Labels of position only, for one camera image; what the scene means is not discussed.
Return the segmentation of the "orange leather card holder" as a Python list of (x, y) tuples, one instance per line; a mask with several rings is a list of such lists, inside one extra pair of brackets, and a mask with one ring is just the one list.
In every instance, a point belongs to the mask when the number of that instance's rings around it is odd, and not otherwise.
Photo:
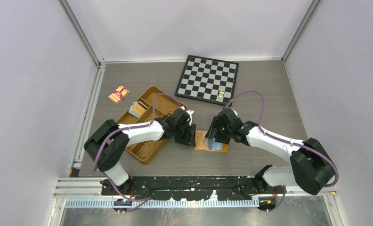
[(216, 142), (214, 139), (209, 139), (209, 150), (207, 152), (226, 153), (228, 152), (228, 145)]

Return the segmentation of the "white credit card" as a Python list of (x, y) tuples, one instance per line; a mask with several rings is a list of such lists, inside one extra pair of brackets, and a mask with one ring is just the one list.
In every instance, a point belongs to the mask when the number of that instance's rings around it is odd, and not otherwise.
[(147, 111), (147, 109), (148, 106), (146, 106), (144, 103), (142, 103), (141, 101), (136, 101), (133, 102), (128, 112), (133, 116), (139, 118)]

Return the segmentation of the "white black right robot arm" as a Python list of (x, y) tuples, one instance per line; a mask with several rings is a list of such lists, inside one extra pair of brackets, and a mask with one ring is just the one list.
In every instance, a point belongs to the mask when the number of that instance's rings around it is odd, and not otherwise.
[(316, 195), (329, 186), (330, 180), (337, 182), (338, 179), (335, 164), (318, 140), (304, 141), (270, 132), (255, 122), (243, 122), (231, 108), (213, 117), (205, 137), (227, 145), (234, 140), (286, 160), (287, 166), (267, 165), (255, 175), (256, 188), (261, 193), (268, 193), (276, 186), (299, 186), (306, 193)]

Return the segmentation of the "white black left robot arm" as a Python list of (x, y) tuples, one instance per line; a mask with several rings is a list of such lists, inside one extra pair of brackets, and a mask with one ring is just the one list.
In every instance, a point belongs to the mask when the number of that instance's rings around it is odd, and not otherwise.
[(105, 121), (85, 142), (84, 150), (94, 160), (94, 170), (103, 172), (113, 182), (120, 195), (131, 189), (129, 175), (120, 163), (126, 147), (148, 141), (174, 139), (178, 144), (194, 146), (196, 125), (192, 110), (183, 107), (163, 118), (136, 124), (118, 124)]

